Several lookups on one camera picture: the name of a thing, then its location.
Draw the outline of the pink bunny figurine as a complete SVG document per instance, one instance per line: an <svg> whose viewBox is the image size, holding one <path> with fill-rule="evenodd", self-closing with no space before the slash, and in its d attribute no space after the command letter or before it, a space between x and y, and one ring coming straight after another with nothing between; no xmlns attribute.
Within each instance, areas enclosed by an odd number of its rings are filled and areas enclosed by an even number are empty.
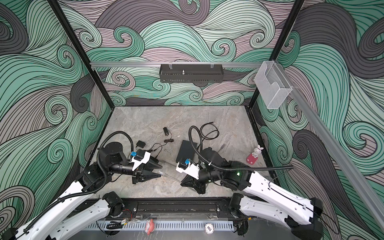
<svg viewBox="0 0 384 240"><path fill-rule="evenodd" d="M250 165L253 165L258 159L259 159L259 155L262 154L262 150L264 148L261 147L260 145L258 145L251 154L248 155L248 157L246 158L246 162Z"/></svg>

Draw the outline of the clear acrylic wall box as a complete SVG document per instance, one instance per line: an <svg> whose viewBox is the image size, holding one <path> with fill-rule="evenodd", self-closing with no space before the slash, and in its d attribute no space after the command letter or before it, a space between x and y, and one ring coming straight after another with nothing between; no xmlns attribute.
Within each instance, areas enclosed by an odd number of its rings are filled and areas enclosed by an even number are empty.
<svg viewBox="0 0 384 240"><path fill-rule="evenodd" d="M276 61L264 61L254 81L269 110L278 109L292 91L285 69Z"/></svg>

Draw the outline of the large black network switch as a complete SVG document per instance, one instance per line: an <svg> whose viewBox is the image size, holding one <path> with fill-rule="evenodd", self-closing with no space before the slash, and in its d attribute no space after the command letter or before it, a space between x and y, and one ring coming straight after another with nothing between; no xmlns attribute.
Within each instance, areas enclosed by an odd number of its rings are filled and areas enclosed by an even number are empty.
<svg viewBox="0 0 384 240"><path fill-rule="evenodd" d="M198 144L195 142L193 142L191 144L191 142L187 141L187 140L182 141L180 149L179 149L179 153L178 153L177 158L176 158L176 163L178 163L180 160L183 160L183 161L186 159L190 159L191 161L194 160L196 153L195 153L192 146L197 148Z"/></svg>

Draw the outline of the black perforated wall tray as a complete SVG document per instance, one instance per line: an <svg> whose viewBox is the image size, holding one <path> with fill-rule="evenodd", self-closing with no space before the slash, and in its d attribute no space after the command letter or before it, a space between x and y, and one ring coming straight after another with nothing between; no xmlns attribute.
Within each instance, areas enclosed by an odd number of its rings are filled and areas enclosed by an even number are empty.
<svg viewBox="0 0 384 240"><path fill-rule="evenodd" d="M214 64L162 64L159 75L163 83L220 83L224 79L224 69Z"/></svg>

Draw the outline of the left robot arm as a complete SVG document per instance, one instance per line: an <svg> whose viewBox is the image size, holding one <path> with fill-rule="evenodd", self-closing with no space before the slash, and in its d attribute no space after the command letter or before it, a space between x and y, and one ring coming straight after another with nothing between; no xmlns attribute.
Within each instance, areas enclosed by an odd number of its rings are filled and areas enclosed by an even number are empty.
<svg viewBox="0 0 384 240"><path fill-rule="evenodd" d="M114 174L131 176L133 184L137 184L161 177L154 173L155 169L162 169L162 166L150 152L136 151L127 133L113 132L101 143L96 162L86 167L57 200L23 226L5 231L1 238L67 240L102 218L119 218L125 211L125 205L115 192L105 194L74 216L70 214L110 183Z"/></svg>

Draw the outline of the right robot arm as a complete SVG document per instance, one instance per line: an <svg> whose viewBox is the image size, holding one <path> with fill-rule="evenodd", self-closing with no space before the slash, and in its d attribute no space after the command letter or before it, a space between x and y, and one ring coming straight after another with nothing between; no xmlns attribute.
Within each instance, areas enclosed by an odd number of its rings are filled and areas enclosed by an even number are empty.
<svg viewBox="0 0 384 240"><path fill-rule="evenodd" d="M281 224L300 240L323 238L321 200L295 195L259 174L261 168L227 161L212 148L203 149L202 144L195 145L193 130L197 131L201 143L205 140L200 128L189 128L190 144L199 161L195 163L190 158L178 160L177 172L186 174L181 186L192 188L202 195L209 183L219 182L220 186L234 191L229 204L233 216L257 217Z"/></svg>

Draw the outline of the small black power adapter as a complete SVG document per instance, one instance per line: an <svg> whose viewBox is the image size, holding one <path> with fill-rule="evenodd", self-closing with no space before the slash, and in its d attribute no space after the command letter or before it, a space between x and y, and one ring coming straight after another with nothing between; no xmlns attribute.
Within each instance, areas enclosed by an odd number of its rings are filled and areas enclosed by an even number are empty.
<svg viewBox="0 0 384 240"><path fill-rule="evenodd" d="M138 141L136 143L136 150L144 150L144 151L147 151L149 153L152 153L152 152L156 152L157 150L159 150L158 154L156 155L156 158L160 155L164 145L160 144L160 143L154 143L150 148L148 149L145 149L146 147L146 143L143 142L143 141Z"/></svg>

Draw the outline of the round white pink object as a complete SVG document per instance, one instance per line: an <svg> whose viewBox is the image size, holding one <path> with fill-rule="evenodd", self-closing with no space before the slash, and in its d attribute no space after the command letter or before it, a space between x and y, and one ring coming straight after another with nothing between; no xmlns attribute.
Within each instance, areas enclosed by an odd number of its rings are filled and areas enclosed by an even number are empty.
<svg viewBox="0 0 384 240"><path fill-rule="evenodd" d="M208 235L211 235L214 233L214 226L213 224L205 224L205 233Z"/></svg>

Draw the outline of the pink toy on duct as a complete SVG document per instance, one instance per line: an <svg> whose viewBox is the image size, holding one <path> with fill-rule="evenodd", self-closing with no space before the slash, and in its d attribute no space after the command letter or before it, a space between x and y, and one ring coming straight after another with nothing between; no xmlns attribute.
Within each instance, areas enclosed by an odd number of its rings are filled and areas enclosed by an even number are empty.
<svg viewBox="0 0 384 240"><path fill-rule="evenodd" d="M146 222L145 233L149 236L155 230L155 223L153 219Z"/></svg>

